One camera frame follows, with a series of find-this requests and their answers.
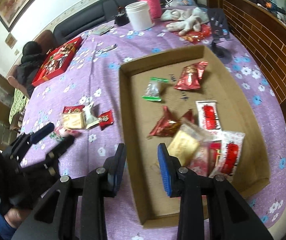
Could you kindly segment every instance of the floral tablecloth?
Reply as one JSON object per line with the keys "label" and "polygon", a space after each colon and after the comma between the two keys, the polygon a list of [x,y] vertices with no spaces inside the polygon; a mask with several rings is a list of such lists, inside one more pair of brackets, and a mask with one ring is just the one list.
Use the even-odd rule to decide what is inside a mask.
{"label": "floral tablecloth", "polygon": [[[60,124],[64,106],[98,105],[97,113],[112,109],[115,122],[101,131],[99,127],[82,131],[82,136],[60,159],[61,175],[85,176],[114,155],[122,142],[118,68],[123,62],[171,48],[191,45],[164,30],[162,23],[146,31],[134,32],[131,25],[115,27],[103,36],[81,34],[84,38],[67,71],[35,88],[26,109],[22,132],[36,131],[47,122]],[[249,205],[266,227],[272,226],[286,206],[286,125],[275,95],[259,67],[245,47],[231,35],[232,41],[220,45],[231,51],[233,61],[226,66],[242,88],[261,128],[271,169],[270,184],[248,199]],[[209,44],[210,39],[203,40]],[[97,54],[112,44],[117,48]],[[46,137],[34,145],[22,161],[30,165],[43,160],[56,141]],[[174,240],[177,228],[142,229],[132,200],[127,168],[121,189],[114,199],[105,199],[105,216],[110,240]]]}

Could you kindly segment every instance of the cardboard box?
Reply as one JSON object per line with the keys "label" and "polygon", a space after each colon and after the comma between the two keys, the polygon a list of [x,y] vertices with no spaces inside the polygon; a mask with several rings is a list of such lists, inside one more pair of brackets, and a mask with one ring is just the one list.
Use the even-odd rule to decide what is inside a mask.
{"label": "cardboard box", "polygon": [[[74,43],[74,47],[72,48],[71,52],[67,55],[67,57],[65,58],[62,66],[60,68],[58,68],[57,70],[53,71],[52,73],[44,76],[44,77],[40,77],[41,76],[41,73],[42,73],[42,70],[44,68],[44,65],[49,61],[50,57],[52,55],[54,55],[56,52],[59,51],[59,49],[61,47],[63,47],[65,44],[67,43]],[[66,42],[65,44],[63,44],[62,46],[58,47],[57,49],[54,49],[49,55],[48,57],[46,58],[46,60],[44,61],[44,63],[42,64],[41,68],[39,69],[39,71],[37,72],[35,78],[33,79],[33,82],[32,82],[32,85],[34,87],[37,87],[38,85],[41,85],[42,83],[54,78],[54,77],[57,77],[58,75],[60,74],[63,74],[68,66],[70,65],[70,62],[72,61],[77,49],[79,48],[80,44],[82,42],[82,38],[81,37],[78,37],[78,38],[74,38],[68,42]]]}
{"label": "cardboard box", "polygon": [[[150,77],[179,79],[183,67],[199,61],[209,63],[200,90],[189,92],[168,87],[160,103],[141,98]],[[162,105],[167,105],[180,117],[189,108],[197,114],[196,100],[217,100],[223,130],[246,134],[232,184],[244,198],[269,184],[267,152],[252,108],[222,62],[207,47],[172,49],[123,64],[120,68],[120,100],[131,186],[139,221],[144,228],[176,226],[179,221],[180,199],[166,195],[161,175],[155,169],[158,144],[164,142],[168,146],[172,138],[147,139],[163,114]]]}

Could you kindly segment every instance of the green patterned cloth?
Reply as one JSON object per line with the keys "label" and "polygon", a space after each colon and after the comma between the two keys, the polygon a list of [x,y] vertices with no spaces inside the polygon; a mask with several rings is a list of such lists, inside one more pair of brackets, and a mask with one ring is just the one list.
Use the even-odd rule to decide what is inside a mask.
{"label": "green patterned cloth", "polygon": [[27,97],[18,89],[15,88],[14,93],[14,102],[11,107],[11,111],[9,112],[9,123],[11,123],[13,116],[23,111],[25,105],[26,105]]}

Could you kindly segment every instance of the blue flower print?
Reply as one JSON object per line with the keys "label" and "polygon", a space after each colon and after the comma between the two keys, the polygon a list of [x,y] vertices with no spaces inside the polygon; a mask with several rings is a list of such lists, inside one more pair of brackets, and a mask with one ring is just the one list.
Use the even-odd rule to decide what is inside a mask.
{"label": "blue flower print", "polygon": [[241,67],[239,65],[232,65],[232,69],[234,71],[240,71],[241,70]]}
{"label": "blue flower print", "polygon": [[235,63],[241,63],[241,62],[242,62],[242,59],[240,59],[239,57],[236,57],[236,58],[234,59],[234,62],[235,62]]}
{"label": "blue flower print", "polygon": [[281,158],[281,160],[279,162],[279,168],[281,170],[283,170],[285,168],[285,164],[286,164],[286,159],[285,158]]}
{"label": "blue flower print", "polygon": [[108,53],[107,52],[104,52],[101,54],[101,57],[107,57],[108,56]]}
{"label": "blue flower print", "polygon": [[262,223],[266,223],[268,220],[269,220],[268,215],[264,215],[263,217],[261,217]]}
{"label": "blue flower print", "polygon": [[115,69],[115,68],[120,68],[120,65],[119,64],[116,64],[116,63],[110,63],[110,65],[108,65],[108,68],[111,68],[111,69]]}
{"label": "blue flower print", "polygon": [[263,78],[262,79],[262,85],[264,85],[264,86],[268,86],[269,85],[269,83],[268,83],[268,81],[265,79],[265,78]]}
{"label": "blue flower print", "polygon": [[262,100],[261,100],[261,97],[260,97],[260,96],[254,96],[252,100],[253,100],[253,103],[254,103],[256,106],[258,106],[258,105],[260,105],[260,104],[262,103]]}
{"label": "blue flower print", "polygon": [[251,203],[249,204],[250,207],[254,208],[254,205],[256,204],[256,198],[252,199]]}
{"label": "blue flower print", "polygon": [[249,57],[243,57],[242,60],[247,63],[251,62]]}
{"label": "blue flower print", "polygon": [[152,53],[157,53],[157,52],[160,52],[161,50],[159,48],[153,48],[152,49]]}

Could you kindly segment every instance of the white plastic container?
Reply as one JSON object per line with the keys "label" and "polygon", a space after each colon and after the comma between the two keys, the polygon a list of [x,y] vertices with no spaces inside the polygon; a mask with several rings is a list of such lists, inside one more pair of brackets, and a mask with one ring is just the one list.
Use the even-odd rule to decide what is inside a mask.
{"label": "white plastic container", "polygon": [[144,31],[154,25],[146,1],[131,3],[125,6],[125,11],[134,31]]}

